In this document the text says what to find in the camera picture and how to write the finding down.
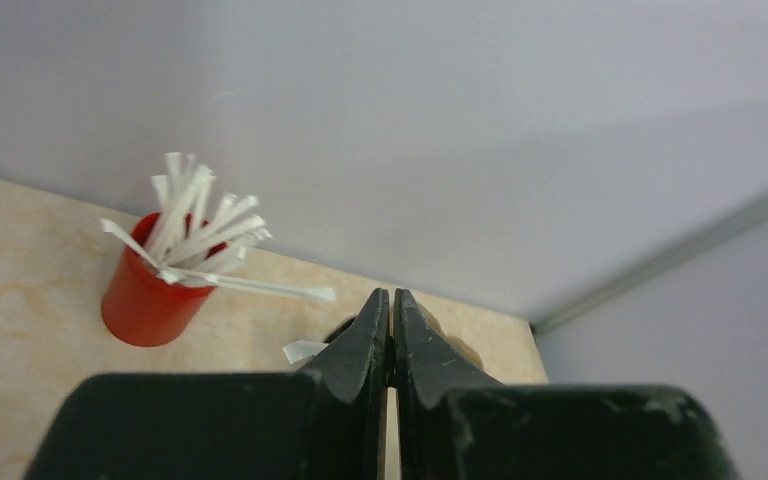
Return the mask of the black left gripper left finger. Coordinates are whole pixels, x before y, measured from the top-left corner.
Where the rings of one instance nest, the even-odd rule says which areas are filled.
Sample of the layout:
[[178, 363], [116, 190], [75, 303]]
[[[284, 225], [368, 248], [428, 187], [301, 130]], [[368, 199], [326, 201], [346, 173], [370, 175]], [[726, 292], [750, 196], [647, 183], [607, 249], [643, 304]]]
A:
[[302, 368], [109, 373], [62, 403], [29, 479], [379, 479], [389, 295]]

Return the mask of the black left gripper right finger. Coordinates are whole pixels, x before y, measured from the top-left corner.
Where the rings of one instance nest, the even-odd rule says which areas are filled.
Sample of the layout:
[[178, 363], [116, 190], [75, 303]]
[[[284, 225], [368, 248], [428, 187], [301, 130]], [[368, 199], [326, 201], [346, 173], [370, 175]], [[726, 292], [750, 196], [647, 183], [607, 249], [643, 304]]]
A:
[[406, 479], [735, 479], [705, 407], [669, 385], [506, 385], [392, 307]]

